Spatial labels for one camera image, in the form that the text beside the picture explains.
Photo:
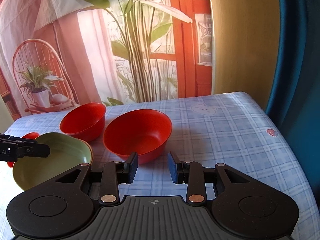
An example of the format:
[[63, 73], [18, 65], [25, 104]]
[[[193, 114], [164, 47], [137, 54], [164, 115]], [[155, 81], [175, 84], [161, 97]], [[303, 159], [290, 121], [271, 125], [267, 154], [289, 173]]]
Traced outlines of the small green dish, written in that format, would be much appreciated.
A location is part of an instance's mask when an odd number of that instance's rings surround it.
[[92, 163], [90, 145], [68, 135], [50, 132], [40, 135], [36, 141], [50, 147], [46, 158], [23, 157], [13, 166], [13, 177], [22, 190], [28, 190], [81, 163]]

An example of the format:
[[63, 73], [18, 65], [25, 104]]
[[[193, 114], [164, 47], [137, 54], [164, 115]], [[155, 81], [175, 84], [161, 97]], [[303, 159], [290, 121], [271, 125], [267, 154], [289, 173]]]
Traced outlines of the medium red bowl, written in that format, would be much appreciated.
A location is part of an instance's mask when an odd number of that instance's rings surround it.
[[164, 152], [171, 133], [172, 122], [166, 114], [154, 109], [138, 109], [112, 120], [104, 131], [103, 143], [123, 160], [136, 152], [141, 165]]

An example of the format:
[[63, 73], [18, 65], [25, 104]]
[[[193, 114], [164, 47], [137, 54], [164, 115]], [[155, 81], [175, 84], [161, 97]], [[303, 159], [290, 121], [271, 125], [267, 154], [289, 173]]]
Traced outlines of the large red bowl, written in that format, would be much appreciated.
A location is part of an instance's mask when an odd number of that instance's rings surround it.
[[106, 107], [87, 103], [70, 111], [60, 122], [61, 132], [86, 142], [97, 139], [105, 127]]

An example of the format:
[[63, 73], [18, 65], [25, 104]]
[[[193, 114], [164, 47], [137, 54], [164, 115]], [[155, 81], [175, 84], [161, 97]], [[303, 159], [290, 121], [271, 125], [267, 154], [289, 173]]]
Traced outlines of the printed backdrop cloth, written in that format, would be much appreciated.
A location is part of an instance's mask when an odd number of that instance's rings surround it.
[[210, 0], [1, 0], [11, 118], [212, 93]]

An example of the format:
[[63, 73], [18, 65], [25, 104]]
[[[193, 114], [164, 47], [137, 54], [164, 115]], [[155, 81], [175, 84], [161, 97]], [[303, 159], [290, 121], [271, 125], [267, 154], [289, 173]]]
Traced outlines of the teal curtain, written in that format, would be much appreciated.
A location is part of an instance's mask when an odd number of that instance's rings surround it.
[[266, 113], [319, 194], [319, 0], [279, 0], [280, 40]]

